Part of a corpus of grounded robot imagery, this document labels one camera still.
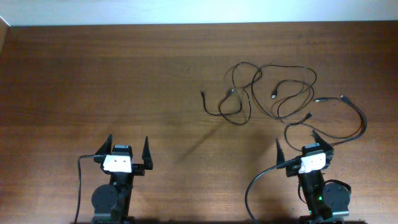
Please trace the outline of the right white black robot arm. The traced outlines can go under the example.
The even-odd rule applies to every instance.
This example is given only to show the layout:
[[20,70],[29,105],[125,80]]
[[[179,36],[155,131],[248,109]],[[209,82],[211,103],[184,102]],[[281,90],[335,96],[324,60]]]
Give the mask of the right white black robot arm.
[[285,160],[283,150],[276,140],[276,168],[285,169],[287,177],[298,177],[309,215],[301,216],[300,223],[343,223],[349,215],[351,186],[335,179],[325,180],[322,171],[327,169],[334,156],[333,147],[313,132],[315,142],[302,147],[302,154]]

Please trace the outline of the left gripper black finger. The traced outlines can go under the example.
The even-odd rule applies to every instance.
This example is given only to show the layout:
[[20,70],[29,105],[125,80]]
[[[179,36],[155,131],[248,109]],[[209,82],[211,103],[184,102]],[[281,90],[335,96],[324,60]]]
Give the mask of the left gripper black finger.
[[111,154],[113,145],[113,135],[110,134],[105,140],[104,144],[96,151],[96,156]]
[[143,151],[142,151],[142,160],[144,162],[145,170],[152,170],[153,169],[153,161],[150,154],[149,149],[149,138],[146,136]]

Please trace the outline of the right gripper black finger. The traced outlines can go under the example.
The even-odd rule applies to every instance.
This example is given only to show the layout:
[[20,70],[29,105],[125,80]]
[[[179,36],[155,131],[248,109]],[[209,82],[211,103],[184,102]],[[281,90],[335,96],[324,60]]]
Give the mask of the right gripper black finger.
[[312,136],[318,146],[316,147],[318,150],[322,150],[325,154],[333,154],[334,149],[331,145],[329,145],[324,139],[320,137],[320,135],[313,129]]
[[277,168],[281,168],[282,165],[285,163],[285,157],[283,150],[280,146],[280,142],[278,139],[275,140],[276,143],[276,149],[277,149],[277,159],[276,159],[276,166]]

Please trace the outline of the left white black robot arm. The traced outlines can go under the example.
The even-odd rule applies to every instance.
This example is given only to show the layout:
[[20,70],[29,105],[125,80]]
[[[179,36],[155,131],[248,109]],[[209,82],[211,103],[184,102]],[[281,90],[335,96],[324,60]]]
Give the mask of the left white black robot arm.
[[99,223],[133,223],[129,216],[129,205],[136,176],[144,176],[145,171],[153,169],[146,139],[142,150],[142,163],[133,162],[132,147],[129,145],[112,144],[112,135],[96,151],[96,163],[100,169],[110,176],[109,182],[96,188],[91,196],[94,215],[91,222]]

